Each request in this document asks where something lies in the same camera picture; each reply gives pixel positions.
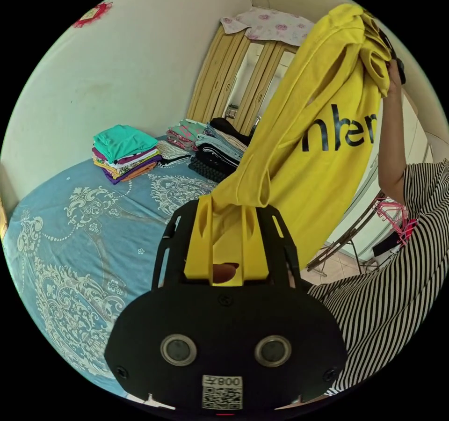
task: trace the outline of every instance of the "bed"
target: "bed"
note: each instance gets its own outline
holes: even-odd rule
[[[14,285],[42,334],[90,382],[126,396],[103,358],[109,333],[151,289],[172,213],[214,187],[188,161],[114,186],[87,160],[15,208],[3,239]]]

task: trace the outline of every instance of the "striped shirt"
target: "striped shirt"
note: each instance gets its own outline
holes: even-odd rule
[[[408,165],[404,200],[409,217],[419,223],[387,267],[309,290],[336,318],[348,351],[328,395],[372,376],[402,350],[448,273],[449,160]]]

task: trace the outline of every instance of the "tiled floor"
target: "tiled floor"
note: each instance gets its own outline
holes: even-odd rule
[[[301,277],[314,285],[319,285],[360,274],[357,262],[352,257],[340,252],[327,259],[324,264],[319,266],[319,269],[324,271],[327,277],[321,276],[313,270],[302,270]]]

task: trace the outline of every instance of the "camera lens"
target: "camera lens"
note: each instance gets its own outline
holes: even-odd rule
[[[280,335],[271,335],[261,340],[254,352],[256,360],[263,366],[276,367],[284,364],[291,355],[290,342]]]
[[[186,366],[196,358],[196,346],[193,341],[181,334],[173,334],[164,338],[160,345],[164,359],[175,366]]]

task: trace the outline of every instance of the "hand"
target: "hand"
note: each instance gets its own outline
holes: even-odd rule
[[[390,88],[388,89],[388,96],[400,94],[402,84],[399,75],[398,63],[395,59],[387,62],[388,75],[390,77]]]

